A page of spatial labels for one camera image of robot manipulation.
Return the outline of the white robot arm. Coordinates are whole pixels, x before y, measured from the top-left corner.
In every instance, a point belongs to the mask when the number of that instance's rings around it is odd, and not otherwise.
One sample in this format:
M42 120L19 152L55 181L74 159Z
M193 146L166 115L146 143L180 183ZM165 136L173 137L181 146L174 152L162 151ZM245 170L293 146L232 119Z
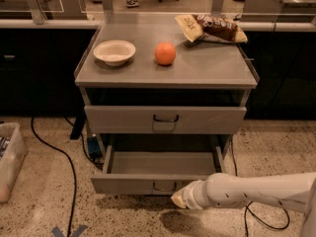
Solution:
M316 237L316 173L264 177L236 177L215 173L176 191L172 202L180 208L242 207L248 201L303 214L299 237Z

